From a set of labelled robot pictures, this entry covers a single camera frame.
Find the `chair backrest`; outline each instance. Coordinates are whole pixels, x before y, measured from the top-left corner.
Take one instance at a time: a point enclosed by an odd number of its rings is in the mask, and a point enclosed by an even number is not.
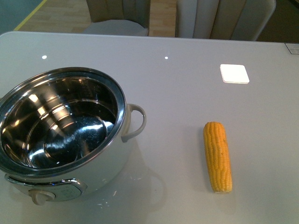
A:
[[[150,0],[86,0],[92,22],[130,20],[150,25]]]
[[[255,41],[272,16],[275,0],[196,0],[195,18],[184,20],[178,0],[178,37]],[[193,35],[190,27],[194,24]]]

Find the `stainless steel inner pot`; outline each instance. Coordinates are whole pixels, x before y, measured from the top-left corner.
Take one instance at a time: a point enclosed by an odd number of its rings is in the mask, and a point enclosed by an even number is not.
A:
[[[82,166],[117,135],[126,110],[120,86],[87,68],[42,73],[0,101],[0,168],[51,176]]]

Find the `pot handle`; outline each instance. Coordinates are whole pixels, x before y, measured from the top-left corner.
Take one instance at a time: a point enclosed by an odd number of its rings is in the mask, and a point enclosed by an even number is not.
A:
[[[146,124],[146,114],[145,111],[138,105],[135,104],[127,104],[127,109],[128,109],[128,122],[126,124],[126,126],[124,127],[124,131],[122,133],[121,136],[121,140],[122,142],[127,142],[129,139],[139,135],[145,128],[145,124]],[[128,130],[130,128],[130,124],[131,124],[131,113],[132,111],[138,111],[142,114],[143,116],[143,121],[141,126],[134,132],[128,133]]]

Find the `pot rim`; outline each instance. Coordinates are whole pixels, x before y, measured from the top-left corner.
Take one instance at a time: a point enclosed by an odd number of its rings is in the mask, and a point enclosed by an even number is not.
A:
[[[21,165],[13,161],[5,152],[2,145],[1,134],[3,130],[3,123],[6,117],[10,114],[10,111],[14,108],[16,102],[26,96],[32,86],[41,84],[47,80],[54,80],[56,78],[64,77],[82,77],[97,82],[101,82],[102,85],[107,87],[114,95],[118,107],[117,117],[111,133],[106,139],[93,151],[83,158],[54,168],[32,168],[25,165]],[[124,119],[127,113],[127,104],[124,93],[120,85],[109,75],[99,70],[85,68],[85,67],[65,67],[54,70],[49,70],[33,76],[24,82],[14,87],[3,98],[0,99],[0,169],[12,176],[27,177],[27,178],[47,178],[69,173],[79,167],[89,163],[94,158],[103,153],[116,136],[121,131],[124,124]]]

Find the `sticker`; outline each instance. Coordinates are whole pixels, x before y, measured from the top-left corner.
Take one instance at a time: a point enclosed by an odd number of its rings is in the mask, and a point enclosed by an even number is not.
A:
[[[285,43],[290,53],[293,55],[299,55],[299,43]]]
[[[249,83],[249,78],[244,65],[240,64],[221,64],[220,71],[222,80],[225,83]]]

